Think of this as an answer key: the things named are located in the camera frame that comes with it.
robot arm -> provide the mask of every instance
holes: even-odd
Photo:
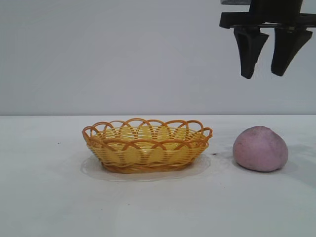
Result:
[[[316,14],[300,13],[303,0],[221,0],[222,4],[250,4],[248,12],[223,12],[222,28],[234,28],[241,75],[250,79],[269,35],[261,28],[274,28],[276,34],[272,73],[283,76],[299,50],[311,39],[308,27],[316,27]]]

white table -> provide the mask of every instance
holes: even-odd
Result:
[[[142,116],[197,119],[214,138],[183,171],[104,171],[81,130],[133,117],[0,117],[0,236],[316,236],[316,116]],[[288,144],[283,170],[233,162],[235,138],[255,125]]]

pink clay ball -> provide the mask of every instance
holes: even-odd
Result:
[[[233,146],[236,162],[247,169],[271,172],[285,166],[288,149],[284,140],[263,126],[242,132]]]

woven basket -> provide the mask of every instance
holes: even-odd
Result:
[[[138,121],[138,126],[130,123]],[[195,124],[200,130],[191,130]],[[102,165],[119,173],[180,170],[190,165],[207,147],[213,130],[196,120],[144,120],[98,122],[82,131],[89,149]]]

white backdrop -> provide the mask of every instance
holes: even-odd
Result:
[[[0,0],[0,115],[316,114],[316,35],[240,76],[219,0]],[[305,0],[303,12],[316,12]]]

